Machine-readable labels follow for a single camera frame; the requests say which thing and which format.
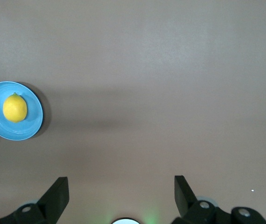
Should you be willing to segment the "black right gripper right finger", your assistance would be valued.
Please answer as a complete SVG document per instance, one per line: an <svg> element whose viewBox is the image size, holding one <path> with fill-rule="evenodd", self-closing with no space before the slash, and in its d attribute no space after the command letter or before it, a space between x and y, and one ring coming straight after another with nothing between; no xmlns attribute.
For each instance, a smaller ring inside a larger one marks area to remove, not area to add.
<svg viewBox="0 0 266 224"><path fill-rule="evenodd" d="M264 217L248 207L234 207L227 213L207 200L198 200L182 175L174 178L174 194L180 217L174 224L266 224Z"/></svg>

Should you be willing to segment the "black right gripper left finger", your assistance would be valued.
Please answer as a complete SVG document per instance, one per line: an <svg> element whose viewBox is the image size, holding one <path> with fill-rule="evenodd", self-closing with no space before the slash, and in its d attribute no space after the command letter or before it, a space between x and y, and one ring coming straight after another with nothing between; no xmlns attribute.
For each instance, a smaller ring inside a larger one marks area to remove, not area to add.
<svg viewBox="0 0 266 224"><path fill-rule="evenodd" d="M59 177L36 202L0 218L0 224L55 224L69 203L68 178Z"/></svg>

